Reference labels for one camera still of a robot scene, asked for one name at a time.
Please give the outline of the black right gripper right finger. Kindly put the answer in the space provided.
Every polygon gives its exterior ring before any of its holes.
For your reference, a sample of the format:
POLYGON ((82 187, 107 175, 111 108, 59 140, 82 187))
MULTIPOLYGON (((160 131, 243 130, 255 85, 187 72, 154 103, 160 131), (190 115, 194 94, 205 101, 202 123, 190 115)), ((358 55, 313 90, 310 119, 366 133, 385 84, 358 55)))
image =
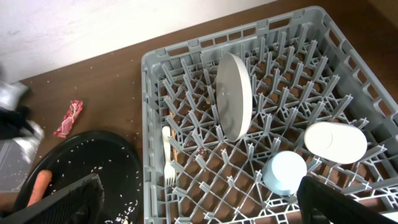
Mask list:
POLYGON ((302 178, 297 191, 302 222, 394 224, 387 218, 312 177, 302 178))

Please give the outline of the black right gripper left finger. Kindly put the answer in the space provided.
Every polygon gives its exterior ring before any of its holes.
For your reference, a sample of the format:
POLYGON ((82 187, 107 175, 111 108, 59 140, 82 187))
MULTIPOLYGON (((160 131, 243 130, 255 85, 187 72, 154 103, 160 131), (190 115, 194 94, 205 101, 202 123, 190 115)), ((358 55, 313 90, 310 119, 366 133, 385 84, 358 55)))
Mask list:
POLYGON ((97 222, 103 202, 100 177, 90 174, 1 219, 1 224, 93 224, 97 222))

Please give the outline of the orange carrot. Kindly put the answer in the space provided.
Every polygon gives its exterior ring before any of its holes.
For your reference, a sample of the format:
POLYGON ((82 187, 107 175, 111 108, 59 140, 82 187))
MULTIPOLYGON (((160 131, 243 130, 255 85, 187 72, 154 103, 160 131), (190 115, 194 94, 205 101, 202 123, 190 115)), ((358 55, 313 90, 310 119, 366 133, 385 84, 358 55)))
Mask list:
POLYGON ((34 187, 27 206, 31 206, 43 198, 43 195, 52 179, 52 172, 50 170, 42 170, 38 173, 34 183, 34 187))

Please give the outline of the blue plastic cup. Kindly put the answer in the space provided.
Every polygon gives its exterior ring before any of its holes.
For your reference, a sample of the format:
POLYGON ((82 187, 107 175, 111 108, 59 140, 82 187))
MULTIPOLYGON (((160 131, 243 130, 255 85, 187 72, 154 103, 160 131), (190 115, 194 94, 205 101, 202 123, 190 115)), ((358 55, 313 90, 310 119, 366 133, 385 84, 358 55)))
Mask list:
POLYGON ((292 151, 281 151, 264 165, 262 181, 273 193, 288 196, 296 193, 306 174, 307 165, 300 155, 292 151))

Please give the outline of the small white cup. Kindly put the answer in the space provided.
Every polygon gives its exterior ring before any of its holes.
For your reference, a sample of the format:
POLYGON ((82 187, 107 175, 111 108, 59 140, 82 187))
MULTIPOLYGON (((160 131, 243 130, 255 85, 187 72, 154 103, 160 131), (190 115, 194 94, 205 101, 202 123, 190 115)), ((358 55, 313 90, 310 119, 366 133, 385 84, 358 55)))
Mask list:
POLYGON ((304 134, 305 147, 314 155, 339 164, 351 164, 362 158, 368 148, 363 132, 348 124, 317 122, 304 134))

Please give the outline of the white plastic fork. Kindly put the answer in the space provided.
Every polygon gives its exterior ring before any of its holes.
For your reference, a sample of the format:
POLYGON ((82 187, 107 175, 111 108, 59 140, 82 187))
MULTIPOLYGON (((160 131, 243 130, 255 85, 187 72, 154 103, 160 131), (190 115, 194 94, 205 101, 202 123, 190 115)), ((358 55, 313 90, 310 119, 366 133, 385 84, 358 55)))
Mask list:
POLYGON ((169 126, 162 128, 162 142, 164 147, 164 178, 166 187, 172 187, 175 183, 175 169, 171 165, 171 145, 170 145, 171 130, 169 126))

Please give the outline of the red snack wrapper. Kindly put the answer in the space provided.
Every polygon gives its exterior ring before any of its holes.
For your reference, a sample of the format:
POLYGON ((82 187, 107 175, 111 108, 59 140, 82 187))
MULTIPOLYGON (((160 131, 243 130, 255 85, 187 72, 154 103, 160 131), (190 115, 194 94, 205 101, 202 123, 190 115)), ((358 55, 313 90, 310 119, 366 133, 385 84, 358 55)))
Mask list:
POLYGON ((72 100, 60 127, 53 133, 54 136, 66 138, 80 112, 83 110, 82 100, 72 100))

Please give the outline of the grey plate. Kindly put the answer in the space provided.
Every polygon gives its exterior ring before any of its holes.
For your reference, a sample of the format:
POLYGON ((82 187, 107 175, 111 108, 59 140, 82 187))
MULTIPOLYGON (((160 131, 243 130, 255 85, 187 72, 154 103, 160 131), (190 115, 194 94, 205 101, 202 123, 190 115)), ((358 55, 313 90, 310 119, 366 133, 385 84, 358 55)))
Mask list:
POLYGON ((244 62, 231 53, 225 53, 218 65, 216 106, 224 135, 230 141, 241 139, 250 127, 252 88, 244 62))

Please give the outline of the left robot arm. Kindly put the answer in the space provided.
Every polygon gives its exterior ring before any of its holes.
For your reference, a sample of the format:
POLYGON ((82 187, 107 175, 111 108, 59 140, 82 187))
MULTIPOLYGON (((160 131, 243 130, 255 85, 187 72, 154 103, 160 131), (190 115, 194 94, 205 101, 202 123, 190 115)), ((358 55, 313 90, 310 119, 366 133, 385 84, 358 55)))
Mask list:
MULTIPOLYGON (((27 120, 30 109, 19 106, 27 87, 19 82, 1 82, 1 139, 38 140, 40 130, 27 120)), ((103 205, 104 190, 98 174, 91 173, 44 197, 53 174, 41 170, 35 179, 28 204, 1 223, 95 223, 103 205)))

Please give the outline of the grey plastic dishwasher rack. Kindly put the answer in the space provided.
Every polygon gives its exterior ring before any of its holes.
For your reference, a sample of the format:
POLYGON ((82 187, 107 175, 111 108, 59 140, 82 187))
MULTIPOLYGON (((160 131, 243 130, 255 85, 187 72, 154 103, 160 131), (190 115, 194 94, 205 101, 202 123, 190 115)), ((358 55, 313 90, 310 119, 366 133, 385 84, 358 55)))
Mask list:
POLYGON ((293 151, 308 173, 369 207, 397 210, 397 103, 326 11, 312 6, 146 53, 142 69, 146 223, 298 223, 295 196, 268 190, 261 169, 293 151), (245 64, 248 133, 224 135, 216 72, 231 53, 245 64), (343 165, 306 150, 305 128, 359 128, 368 148, 343 165), (175 183, 166 187, 162 128, 171 130, 175 183))

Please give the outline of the round black tray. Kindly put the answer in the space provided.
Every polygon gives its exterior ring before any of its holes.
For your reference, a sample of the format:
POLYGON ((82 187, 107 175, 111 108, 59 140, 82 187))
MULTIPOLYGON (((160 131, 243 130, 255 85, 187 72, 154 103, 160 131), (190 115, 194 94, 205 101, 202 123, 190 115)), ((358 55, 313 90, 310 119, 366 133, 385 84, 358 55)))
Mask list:
POLYGON ((91 173, 98 174, 104 189, 98 223, 139 223, 144 192, 142 164, 135 147, 123 137, 109 131, 87 131, 55 146, 26 178, 14 204, 15 212, 26 207, 42 170, 52 172, 45 196, 91 173))

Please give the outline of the clear plastic bin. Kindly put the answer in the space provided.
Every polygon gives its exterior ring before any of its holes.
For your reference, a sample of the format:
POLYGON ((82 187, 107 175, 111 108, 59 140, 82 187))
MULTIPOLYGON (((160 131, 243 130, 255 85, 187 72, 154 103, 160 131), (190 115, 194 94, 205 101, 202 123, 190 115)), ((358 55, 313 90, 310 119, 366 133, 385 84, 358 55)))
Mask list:
POLYGON ((28 123, 33 134, 1 140, 1 193, 20 191, 44 138, 44 130, 37 123, 28 123))

